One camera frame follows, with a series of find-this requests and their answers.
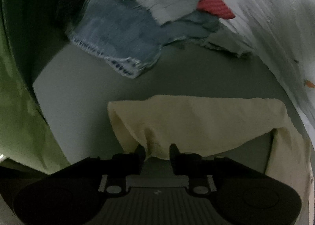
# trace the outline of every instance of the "green fabric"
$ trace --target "green fabric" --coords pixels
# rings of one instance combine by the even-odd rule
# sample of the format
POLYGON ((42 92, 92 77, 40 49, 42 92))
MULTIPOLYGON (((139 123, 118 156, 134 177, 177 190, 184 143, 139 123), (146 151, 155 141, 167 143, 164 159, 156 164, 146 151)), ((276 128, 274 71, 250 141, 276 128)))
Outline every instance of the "green fabric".
POLYGON ((65 158, 26 88, 7 43, 0 13, 0 153, 51 174, 65 168, 65 158))

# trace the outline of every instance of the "beige cloth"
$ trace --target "beige cloth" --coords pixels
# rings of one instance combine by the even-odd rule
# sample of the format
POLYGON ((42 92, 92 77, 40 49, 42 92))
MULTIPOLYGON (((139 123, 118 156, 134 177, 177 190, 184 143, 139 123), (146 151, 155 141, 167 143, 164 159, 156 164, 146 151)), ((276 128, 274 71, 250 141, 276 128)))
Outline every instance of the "beige cloth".
POLYGON ((210 156, 234 149, 275 130, 266 175, 294 188, 302 211, 314 215, 311 142, 303 139, 276 99, 154 96, 146 101, 108 103, 111 125, 124 151, 138 143, 147 157, 169 158, 169 145, 181 152, 210 156))

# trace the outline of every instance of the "red cloth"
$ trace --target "red cloth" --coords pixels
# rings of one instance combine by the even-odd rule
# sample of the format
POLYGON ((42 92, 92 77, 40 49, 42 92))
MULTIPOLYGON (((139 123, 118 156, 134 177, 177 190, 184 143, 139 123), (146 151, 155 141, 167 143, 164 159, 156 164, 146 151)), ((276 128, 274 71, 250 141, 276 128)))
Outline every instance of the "red cloth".
POLYGON ((235 17, 223 0, 200 0, 197 4, 197 9, 226 20, 235 17))

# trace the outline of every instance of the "clothing pile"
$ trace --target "clothing pile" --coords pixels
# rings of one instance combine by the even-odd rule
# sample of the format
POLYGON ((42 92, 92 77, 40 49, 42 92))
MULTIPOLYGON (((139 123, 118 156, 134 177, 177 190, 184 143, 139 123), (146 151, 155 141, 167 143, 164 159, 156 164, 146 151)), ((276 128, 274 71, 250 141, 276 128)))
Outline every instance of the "clothing pile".
POLYGON ((234 18, 222 0, 86 0, 66 34, 79 48, 136 78, 159 59, 161 48, 201 40, 234 18))

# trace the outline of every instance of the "ribbed gray panel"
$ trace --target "ribbed gray panel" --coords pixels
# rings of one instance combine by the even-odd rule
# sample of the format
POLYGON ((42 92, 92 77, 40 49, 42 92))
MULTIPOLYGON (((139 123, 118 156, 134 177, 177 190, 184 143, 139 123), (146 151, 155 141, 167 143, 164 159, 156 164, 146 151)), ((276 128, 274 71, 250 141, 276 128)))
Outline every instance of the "ribbed gray panel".
POLYGON ((88 225, 231 225, 210 201, 184 188, 131 188, 127 196, 108 199, 88 225))

